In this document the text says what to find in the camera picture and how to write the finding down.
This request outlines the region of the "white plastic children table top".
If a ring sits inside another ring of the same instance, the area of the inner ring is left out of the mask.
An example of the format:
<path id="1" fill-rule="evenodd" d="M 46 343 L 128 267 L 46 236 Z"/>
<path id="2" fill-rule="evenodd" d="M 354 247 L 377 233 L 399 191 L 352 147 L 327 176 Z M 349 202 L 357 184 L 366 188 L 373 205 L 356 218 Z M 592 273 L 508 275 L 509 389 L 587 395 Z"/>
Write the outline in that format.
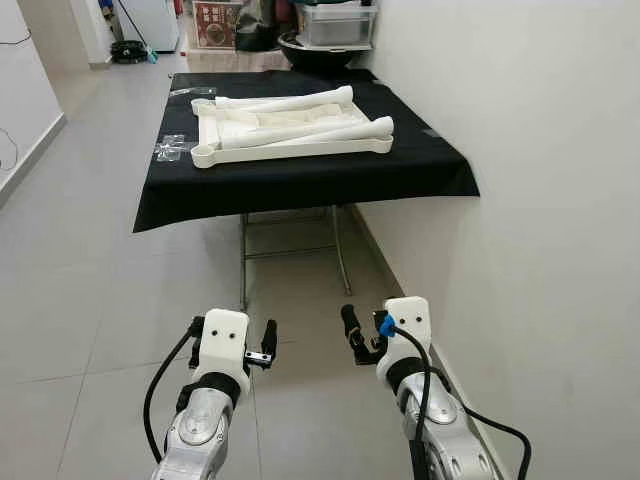
<path id="1" fill-rule="evenodd" d="M 302 145 L 273 145 L 251 148 L 223 148 L 218 145 L 223 136 L 238 134 L 255 127 L 253 111 L 230 110 L 216 108 L 214 99 L 195 99 L 191 101 L 192 113 L 197 118 L 197 142 L 192 148 L 193 164 L 197 168 L 211 168 L 211 166 L 230 163 L 251 163 L 257 160 L 285 159 L 285 157 L 306 157 L 329 154 L 387 154 L 394 142 L 394 131 L 389 136 L 380 138 L 366 138 L 366 140 L 347 140 L 323 143 L 302 143 Z M 367 116 L 357 108 L 353 102 L 347 104 L 328 104 L 303 110 L 292 111 L 329 111 L 348 116 L 348 122 L 370 122 L 376 118 Z"/>

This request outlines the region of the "clear tape cross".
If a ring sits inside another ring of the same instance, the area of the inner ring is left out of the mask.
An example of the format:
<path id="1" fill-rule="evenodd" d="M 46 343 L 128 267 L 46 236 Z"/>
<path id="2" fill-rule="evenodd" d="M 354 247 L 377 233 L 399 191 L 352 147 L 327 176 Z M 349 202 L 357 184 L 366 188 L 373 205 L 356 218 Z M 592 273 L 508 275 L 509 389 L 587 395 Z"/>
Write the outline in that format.
<path id="1" fill-rule="evenodd" d="M 156 163 L 173 163 L 197 145 L 197 141 L 188 141 L 186 134 L 163 134 L 160 141 L 155 143 L 152 160 Z"/>

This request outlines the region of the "beige cloth covered shelf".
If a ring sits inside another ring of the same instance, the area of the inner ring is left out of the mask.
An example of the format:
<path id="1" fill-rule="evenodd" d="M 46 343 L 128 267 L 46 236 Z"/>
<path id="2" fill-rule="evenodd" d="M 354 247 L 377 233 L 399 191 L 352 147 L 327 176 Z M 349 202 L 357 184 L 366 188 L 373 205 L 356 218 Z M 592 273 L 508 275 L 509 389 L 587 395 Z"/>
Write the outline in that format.
<path id="1" fill-rule="evenodd" d="M 187 47 L 183 56 L 189 72 L 237 73 L 262 72 L 262 70 L 289 70 L 291 63 L 282 50 L 246 52 L 229 49 L 198 49 Z"/>

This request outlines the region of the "mop with blue head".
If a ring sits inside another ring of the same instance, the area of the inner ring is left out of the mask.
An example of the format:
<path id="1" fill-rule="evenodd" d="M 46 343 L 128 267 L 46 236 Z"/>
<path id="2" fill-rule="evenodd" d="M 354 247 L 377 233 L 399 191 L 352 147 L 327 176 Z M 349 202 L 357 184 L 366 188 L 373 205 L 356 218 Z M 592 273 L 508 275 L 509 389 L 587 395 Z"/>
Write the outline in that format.
<path id="1" fill-rule="evenodd" d="M 150 44 L 148 44 L 145 33 L 143 33 L 140 27 L 138 27 L 136 20 L 134 20 L 133 15 L 129 12 L 127 0 L 115 0 L 115 4 L 116 8 L 120 10 L 120 13 L 124 14 L 125 19 L 128 20 L 129 26 L 133 29 L 134 36 L 137 37 L 138 44 L 140 44 L 143 52 L 145 52 L 145 59 L 147 63 L 157 63 L 157 52 L 152 49 Z"/>

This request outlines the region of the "black round robot vacuum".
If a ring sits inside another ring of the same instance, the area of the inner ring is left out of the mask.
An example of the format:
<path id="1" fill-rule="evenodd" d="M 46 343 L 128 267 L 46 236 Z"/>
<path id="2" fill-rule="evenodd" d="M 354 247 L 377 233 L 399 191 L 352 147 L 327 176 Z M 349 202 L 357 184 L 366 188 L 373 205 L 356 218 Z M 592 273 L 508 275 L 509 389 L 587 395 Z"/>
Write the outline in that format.
<path id="1" fill-rule="evenodd" d="M 110 60 L 115 64 L 138 64 L 150 61 L 150 50 L 146 42 L 120 40 L 110 45 Z"/>

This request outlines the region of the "clear plastic storage bin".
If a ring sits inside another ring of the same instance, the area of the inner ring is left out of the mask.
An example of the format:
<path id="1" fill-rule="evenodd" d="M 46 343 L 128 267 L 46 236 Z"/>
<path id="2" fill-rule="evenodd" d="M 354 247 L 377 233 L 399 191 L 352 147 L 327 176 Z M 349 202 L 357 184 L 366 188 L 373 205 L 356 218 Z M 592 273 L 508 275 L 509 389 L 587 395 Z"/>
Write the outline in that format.
<path id="1" fill-rule="evenodd" d="M 312 49 L 370 49 L 379 6 L 355 3 L 302 4 L 297 40 Z"/>

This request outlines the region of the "red printed cardboard box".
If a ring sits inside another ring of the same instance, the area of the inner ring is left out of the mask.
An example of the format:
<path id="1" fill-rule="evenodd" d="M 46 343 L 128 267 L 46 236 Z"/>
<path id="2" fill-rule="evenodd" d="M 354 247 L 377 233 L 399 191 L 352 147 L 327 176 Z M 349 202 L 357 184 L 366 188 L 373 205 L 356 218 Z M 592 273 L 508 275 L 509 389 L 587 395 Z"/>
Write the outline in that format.
<path id="1" fill-rule="evenodd" d="M 193 0 L 189 14 L 197 49 L 236 49 L 236 29 L 243 0 Z"/>

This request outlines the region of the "black plastic bag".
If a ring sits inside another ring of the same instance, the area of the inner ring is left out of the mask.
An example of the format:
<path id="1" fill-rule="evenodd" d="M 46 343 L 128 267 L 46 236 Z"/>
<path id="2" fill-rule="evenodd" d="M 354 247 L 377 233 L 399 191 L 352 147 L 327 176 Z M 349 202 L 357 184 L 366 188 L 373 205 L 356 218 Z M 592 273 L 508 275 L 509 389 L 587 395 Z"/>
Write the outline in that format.
<path id="1" fill-rule="evenodd" d="M 234 47 L 241 52 L 274 49 L 291 0 L 242 0 L 234 23 Z"/>

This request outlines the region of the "white fridge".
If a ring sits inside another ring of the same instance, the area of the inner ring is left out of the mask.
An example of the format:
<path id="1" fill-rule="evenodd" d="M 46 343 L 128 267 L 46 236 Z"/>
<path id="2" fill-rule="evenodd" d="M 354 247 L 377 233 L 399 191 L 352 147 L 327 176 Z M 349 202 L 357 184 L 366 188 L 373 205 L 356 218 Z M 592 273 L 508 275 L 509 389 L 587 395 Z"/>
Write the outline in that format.
<path id="1" fill-rule="evenodd" d="M 145 42 L 157 52 L 174 52 L 182 28 L 175 5 L 180 0 L 114 0 L 123 40 Z"/>

